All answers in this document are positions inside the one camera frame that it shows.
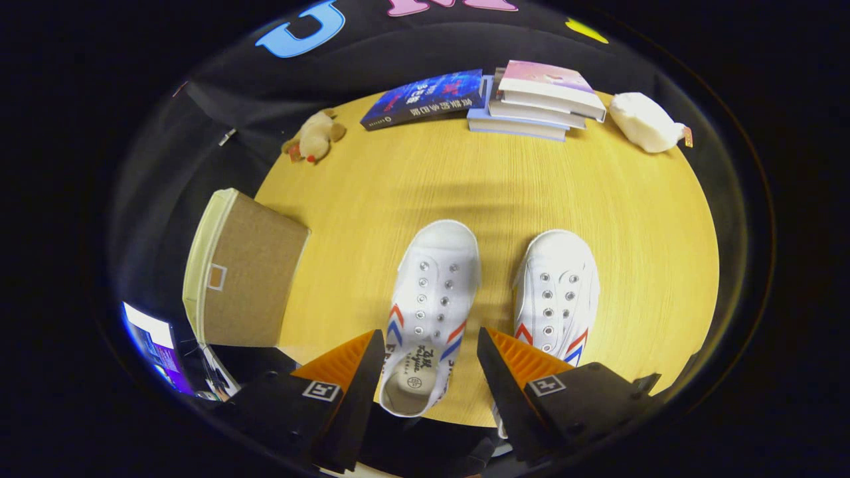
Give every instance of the plush toy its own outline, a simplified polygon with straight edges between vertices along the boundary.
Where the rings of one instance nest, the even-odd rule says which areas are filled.
[[[307,118],[295,137],[288,140],[280,151],[288,154],[292,162],[306,159],[307,162],[316,164],[321,158],[327,156],[331,149],[331,141],[339,141],[346,132],[345,127],[333,121],[336,114],[332,109],[319,111]]]
[[[616,94],[608,109],[629,141],[648,153],[667,151],[685,137],[685,125],[643,93]]]

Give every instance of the orange gripper pad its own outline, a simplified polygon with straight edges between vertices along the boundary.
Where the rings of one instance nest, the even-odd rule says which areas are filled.
[[[573,369],[569,363],[550,356],[543,350],[535,349],[506,333],[489,328],[487,333],[493,339],[493,344],[499,350],[499,355],[511,371],[520,390],[525,390],[525,384],[531,380]]]
[[[369,344],[369,340],[374,332],[370,330],[355,339],[349,340],[345,344],[327,351],[312,361],[305,363],[302,367],[290,373],[290,375],[308,380],[327,382],[328,384],[337,384],[342,387],[343,393],[349,391],[351,379],[354,378],[354,373],[357,372],[360,359],[363,358],[363,354],[366,352],[366,346]]]

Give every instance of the storage box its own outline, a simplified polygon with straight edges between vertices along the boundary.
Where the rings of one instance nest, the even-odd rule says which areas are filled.
[[[183,303],[198,342],[276,346],[309,234],[235,189],[213,193],[183,282]]]

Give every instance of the pink letter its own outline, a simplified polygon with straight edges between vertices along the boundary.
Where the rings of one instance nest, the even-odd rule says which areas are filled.
[[[519,10],[505,0],[463,0],[463,4],[476,9],[501,10],[503,12]]]
[[[449,8],[450,6],[455,4],[455,0],[431,0],[431,1],[434,2],[434,3],[437,3],[438,5],[442,5],[446,8]],[[494,1],[496,3],[498,3],[498,2],[503,1],[503,0],[490,0],[491,3],[494,2]],[[424,12],[425,10],[430,8],[427,3],[417,2],[417,0],[389,0],[389,2],[393,4],[393,7],[391,9],[387,10],[387,14],[391,17],[400,17],[400,16],[409,15],[409,14],[418,14],[419,12]]]

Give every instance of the white sneaker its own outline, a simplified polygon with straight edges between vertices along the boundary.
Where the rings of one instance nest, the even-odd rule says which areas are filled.
[[[525,252],[513,287],[513,336],[578,367],[599,303],[599,275],[587,243],[568,230],[540,234]],[[493,416],[507,438],[495,406]]]
[[[449,219],[422,228],[399,265],[387,325],[379,402],[418,417],[449,388],[481,277],[478,242]]]

